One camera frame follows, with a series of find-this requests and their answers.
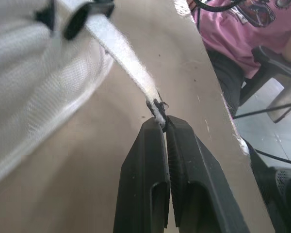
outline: chair leg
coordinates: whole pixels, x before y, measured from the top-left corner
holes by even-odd
[[[267,73],[267,69],[261,67],[255,76],[248,80],[246,85],[241,89],[240,106],[253,96],[271,77]]]

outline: white fabric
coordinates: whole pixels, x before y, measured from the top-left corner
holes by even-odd
[[[52,36],[45,25],[28,18],[46,2],[0,0],[0,18],[6,14],[16,22],[0,21],[0,180],[90,98],[111,68],[109,54],[164,124],[153,103],[160,97],[152,78],[107,18],[90,17],[78,36],[66,41],[61,32],[65,19],[85,1],[57,1],[60,23]]]
[[[154,99],[161,102],[154,81],[146,68],[141,65],[126,38],[104,15],[91,16],[87,20],[86,27],[145,94],[146,99],[152,106],[156,120],[164,127],[165,120],[154,104]]]

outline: black device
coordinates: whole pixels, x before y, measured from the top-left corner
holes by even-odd
[[[180,233],[248,233],[220,164],[190,125],[146,121],[122,168],[113,233],[162,233],[171,190]]]
[[[277,233],[291,233],[291,169],[268,167],[253,147],[251,167]]]

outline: black plastic clip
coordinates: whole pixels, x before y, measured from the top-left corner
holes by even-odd
[[[113,233],[163,233],[169,196],[164,136],[151,118],[143,123],[121,168]]]
[[[94,0],[82,5],[71,17],[64,30],[64,38],[67,40],[74,39],[85,25],[89,15],[104,14],[110,17],[114,9],[114,0]]]
[[[51,31],[55,26],[55,2],[49,0],[48,5],[41,11],[35,12],[35,20],[44,23]]]
[[[168,116],[171,194],[181,233],[249,233],[219,162],[184,120]]]

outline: graphic print on shirt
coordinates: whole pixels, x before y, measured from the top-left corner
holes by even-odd
[[[271,0],[279,9],[288,9],[291,0]],[[233,7],[230,12],[242,24],[250,23],[254,27],[265,28],[276,20],[276,16],[267,5],[270,0],[247,0]]]

